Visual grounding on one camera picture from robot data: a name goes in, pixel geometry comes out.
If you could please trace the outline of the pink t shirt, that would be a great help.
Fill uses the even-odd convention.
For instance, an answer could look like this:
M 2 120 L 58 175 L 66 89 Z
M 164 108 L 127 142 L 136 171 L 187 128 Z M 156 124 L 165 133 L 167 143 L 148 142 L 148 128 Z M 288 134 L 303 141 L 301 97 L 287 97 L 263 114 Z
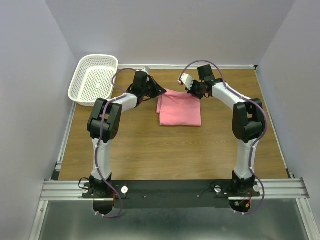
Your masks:
M 156 113 L 161 126 L 202 125 L 200 100 L 186 92 L 166 89 L 166 93 L 158 97 Z

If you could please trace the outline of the white plastic laundry basket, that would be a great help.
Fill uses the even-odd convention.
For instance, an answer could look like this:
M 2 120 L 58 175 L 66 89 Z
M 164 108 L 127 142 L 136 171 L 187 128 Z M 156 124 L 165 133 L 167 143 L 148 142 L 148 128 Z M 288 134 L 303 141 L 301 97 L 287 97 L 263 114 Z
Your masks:
M 68 88 L 71 101 L 85 107 L 93 107 L 99 98 L 112 96 L 112 78 L 118 70 L 118 59 L 107 54 L 84 56 L 73 74 Z

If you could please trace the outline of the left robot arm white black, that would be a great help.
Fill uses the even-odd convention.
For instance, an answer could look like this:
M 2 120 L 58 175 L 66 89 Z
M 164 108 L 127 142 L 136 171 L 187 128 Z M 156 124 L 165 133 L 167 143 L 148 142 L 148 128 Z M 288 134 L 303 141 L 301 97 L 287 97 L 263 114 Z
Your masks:
M 150 75 L 150 68 L 146 66 L 135 72 L 132 84 L 122 95 L 109 100 L 98 98 L 95 101 L 87 123 L 94 149 L 93 169 L 88 178 L 89 186 L 85 190 L 101 198 L 112 192 L 111 148 L 120 128 L 122 113 L 166 92 Z

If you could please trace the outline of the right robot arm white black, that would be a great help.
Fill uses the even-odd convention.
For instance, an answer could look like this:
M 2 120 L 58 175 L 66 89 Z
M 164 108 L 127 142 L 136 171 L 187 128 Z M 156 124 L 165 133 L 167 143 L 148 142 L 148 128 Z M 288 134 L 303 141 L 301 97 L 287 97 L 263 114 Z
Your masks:
M 225 78 L 215 78 L 211 66 L 197 68 L 199 81 L 189 74 L 182 73 L 179 82 L 187 93 L 201 99 L 213 97 L 232 110 L 232 132 L 237 139 L 237 159 L 232 172 L 229 189 L 241 196 L 254 188 L 256 175 L 254 170 L 257 146 L 266 134 L 268 118 L 259 98 L 248 98 L 234 90 Z

